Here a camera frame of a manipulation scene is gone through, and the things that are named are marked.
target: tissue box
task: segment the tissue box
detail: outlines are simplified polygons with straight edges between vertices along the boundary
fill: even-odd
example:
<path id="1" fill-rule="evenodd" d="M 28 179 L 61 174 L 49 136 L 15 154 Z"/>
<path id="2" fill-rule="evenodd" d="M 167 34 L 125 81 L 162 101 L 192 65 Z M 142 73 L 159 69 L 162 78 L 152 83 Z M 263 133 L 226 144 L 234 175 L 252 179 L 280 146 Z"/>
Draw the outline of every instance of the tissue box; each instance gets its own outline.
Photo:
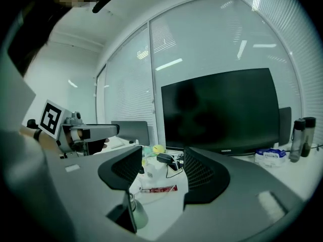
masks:
<path id="1" fill-rule="evenodd" d="M 286 151 L 278 149 L 256 150 L 255 162 L 262 166 L 280 167 L 286 161 Z"/>

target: black bottle cap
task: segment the black bottle cap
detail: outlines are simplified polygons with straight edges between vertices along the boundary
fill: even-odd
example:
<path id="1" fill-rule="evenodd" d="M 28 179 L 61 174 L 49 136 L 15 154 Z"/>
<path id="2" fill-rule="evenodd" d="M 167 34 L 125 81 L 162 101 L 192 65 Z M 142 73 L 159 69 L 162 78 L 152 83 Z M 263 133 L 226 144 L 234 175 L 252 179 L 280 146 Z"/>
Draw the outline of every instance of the black bottle cap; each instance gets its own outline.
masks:
<path id="1" fill-rule="evenodd" d="M 305 129 L 305 120 L 304 119 L 298 119 L 298 120 L 295 120 L 294 122 L 294 129 L 295 130 L 304 130 Z"/>
<path id="2" fill-rule="evenodd" d="M 314 128 L 316 124 L 316 118 L 314 117 L 304 117 L 306 128 Z"/>

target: computer monitor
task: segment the computer monitor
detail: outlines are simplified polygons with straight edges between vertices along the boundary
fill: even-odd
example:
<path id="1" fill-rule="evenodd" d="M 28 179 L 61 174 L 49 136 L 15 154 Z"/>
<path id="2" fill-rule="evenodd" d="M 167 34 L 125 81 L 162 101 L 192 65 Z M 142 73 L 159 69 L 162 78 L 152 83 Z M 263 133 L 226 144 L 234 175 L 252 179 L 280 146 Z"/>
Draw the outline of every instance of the computer monitor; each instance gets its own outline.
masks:
<path id="1" fill-rule="evenodd" d="M 279 140 L 279 108 L 268 68 L 207 75 L 161 88 L 166 147 L 240 154 Z"/>
<path id="2" fill-rule="evenodd" d="M 147 121 L 111 121 L 113 125 L 119 125 L 117 137 L 149 146 L 149 133 Z"/>

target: yellow ball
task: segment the yellow ball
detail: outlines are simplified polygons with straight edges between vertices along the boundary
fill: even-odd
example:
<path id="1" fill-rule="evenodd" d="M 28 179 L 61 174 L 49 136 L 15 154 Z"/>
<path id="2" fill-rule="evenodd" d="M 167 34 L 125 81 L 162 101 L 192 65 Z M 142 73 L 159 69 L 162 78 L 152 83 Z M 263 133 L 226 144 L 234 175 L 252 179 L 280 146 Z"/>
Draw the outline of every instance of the yellow ball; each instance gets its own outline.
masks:
<path id="1" fill-rule="evenodd" d="M 160 145 L 160 144 L 157 144 L 155 145 L 153 148 L 152 148 L 153 152 L 156 153 L 157 155 L 160 154 L 160 153 L 164 153 L 165 152 L 165 148 Z"/>

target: ceiling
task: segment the ceiling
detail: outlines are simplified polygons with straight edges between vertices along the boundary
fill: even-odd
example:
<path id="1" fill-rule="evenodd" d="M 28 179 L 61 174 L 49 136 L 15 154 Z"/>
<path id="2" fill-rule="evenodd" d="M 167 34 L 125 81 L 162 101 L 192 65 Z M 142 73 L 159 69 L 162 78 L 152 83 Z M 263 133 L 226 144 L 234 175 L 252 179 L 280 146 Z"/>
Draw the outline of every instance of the ceiling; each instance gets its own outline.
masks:
<path id="1" fill-rule="evenodd" d="M 100 53 L 106 44 L 149 8 L 164 0 L 112 0 L 99 13 L 94 4 L 72 8 L 56 25 L 51 41 Z"/>

